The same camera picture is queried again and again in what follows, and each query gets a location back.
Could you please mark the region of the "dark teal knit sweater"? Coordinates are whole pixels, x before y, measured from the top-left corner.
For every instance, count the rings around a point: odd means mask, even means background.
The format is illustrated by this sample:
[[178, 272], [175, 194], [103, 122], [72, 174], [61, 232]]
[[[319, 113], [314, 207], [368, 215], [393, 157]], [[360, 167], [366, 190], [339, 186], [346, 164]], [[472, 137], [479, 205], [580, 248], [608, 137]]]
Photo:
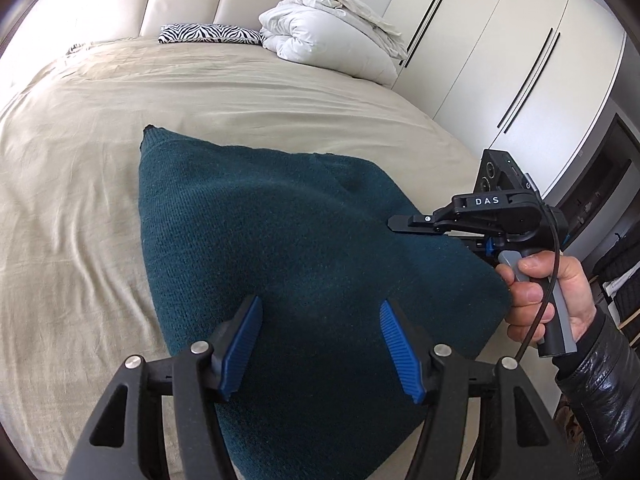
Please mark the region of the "dark teal knit sweater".
[[385, 300], [468, 358], [495, 333], [506, 285], [452, 237], [388, 228], [415, 213], [363, 159], [144, 130], [142, 252], [169, 351], [247, 296], [264, 305], [239, 391], [218, 412], [245, 478], [364, 479], [420, 425], [381, 333]]

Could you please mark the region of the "beige bed cover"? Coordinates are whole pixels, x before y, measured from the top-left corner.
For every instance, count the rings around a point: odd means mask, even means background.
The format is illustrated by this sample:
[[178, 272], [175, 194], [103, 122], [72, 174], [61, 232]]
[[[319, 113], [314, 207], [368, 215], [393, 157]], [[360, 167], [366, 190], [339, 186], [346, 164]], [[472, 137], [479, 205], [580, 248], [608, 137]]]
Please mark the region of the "beige bed cover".
[[398, 94], [260, 47], [138, 38], [44, 66], [1, 114], [1, 422], [39, 479], [62, 477], [127, 356], [167, 353], [140, 246], [147, 125], [367, 159], [422, 211], [478, 166]]

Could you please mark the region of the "black glossy jacket sleeve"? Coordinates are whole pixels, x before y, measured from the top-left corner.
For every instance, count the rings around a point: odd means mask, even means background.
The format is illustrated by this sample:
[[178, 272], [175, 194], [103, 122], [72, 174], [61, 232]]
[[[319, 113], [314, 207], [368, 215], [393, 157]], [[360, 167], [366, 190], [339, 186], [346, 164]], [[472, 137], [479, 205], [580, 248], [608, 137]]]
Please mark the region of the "black glossy jacket sleeve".
[[639, 357], [598, 311], [577, 351], [553, 360], [603, 479], [639, 477]]

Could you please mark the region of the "white folded duvet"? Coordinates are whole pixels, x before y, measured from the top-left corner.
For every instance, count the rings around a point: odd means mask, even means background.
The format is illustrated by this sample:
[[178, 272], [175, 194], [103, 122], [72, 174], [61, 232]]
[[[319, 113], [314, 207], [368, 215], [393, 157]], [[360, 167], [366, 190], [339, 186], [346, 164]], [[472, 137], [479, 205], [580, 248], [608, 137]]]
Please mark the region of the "white folded duvet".
[[401, 32], [361, 0], [281, 0], [258, 21], [262, 45], [278, 58], [386, 88], [408, 56]]

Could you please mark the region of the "zebra print pillow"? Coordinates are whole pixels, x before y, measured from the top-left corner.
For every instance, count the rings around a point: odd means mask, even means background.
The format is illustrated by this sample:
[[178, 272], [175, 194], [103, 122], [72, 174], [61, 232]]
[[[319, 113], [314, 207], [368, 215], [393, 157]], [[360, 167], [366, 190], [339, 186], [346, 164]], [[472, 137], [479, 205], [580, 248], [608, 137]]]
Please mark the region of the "zebra print pillow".
[[160, 26], [160, 44], [247, 44], [261, 46], [257, 30], [225, 24], [174, 23]]

